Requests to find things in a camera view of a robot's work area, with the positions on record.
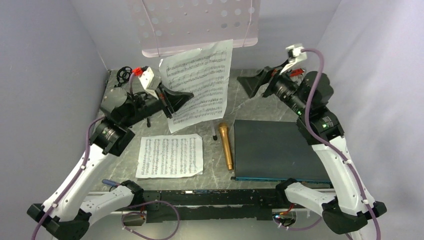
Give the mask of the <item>sheet music page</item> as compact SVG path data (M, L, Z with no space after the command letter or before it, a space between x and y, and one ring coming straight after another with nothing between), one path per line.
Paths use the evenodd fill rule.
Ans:
M233 55L233 40L223 40L163 58L162 83L193 98L173 113L168 128L175 133L186 127L224 117Z
M173 179L202 175L203 139L198 134L142 137L135 177Z

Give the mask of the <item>lilac music stand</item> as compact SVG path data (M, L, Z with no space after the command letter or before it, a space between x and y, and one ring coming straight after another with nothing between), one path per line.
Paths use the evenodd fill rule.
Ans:
M232 40L235 48L258 42L258 0L129 0L141 53L159 62L186 51Z

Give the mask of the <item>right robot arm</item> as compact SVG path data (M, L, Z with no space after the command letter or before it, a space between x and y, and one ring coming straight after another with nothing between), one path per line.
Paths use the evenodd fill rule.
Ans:
M328 195L289 178L276 186L276 203L282 208L297 204L311 210L338 235L358 231L369 221L378 228L378 217L387 212L387 207L364 186L342 125L327 108L334 93L328 76L321 70L311 71L296 83L277 66L266 67L254 76L239 76L237 81L249 97L266 85L263 97L278 97L297 115L298 130L322 162L335 191L335 195Z

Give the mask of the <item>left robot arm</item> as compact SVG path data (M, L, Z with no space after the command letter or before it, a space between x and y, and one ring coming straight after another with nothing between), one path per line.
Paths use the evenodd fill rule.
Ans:
M90 226L122 208L139 209L145 204L144 189L132 180L119 183L114 190L86 200L98 176L119 157L135 134L131 127L157 112L168 118L194 95L160 84L154 95L131 94L117 87L106 92L100 110L103 116L88 127L85 151L60 187L43 203L34 203L27 214L57 240L79 240Z

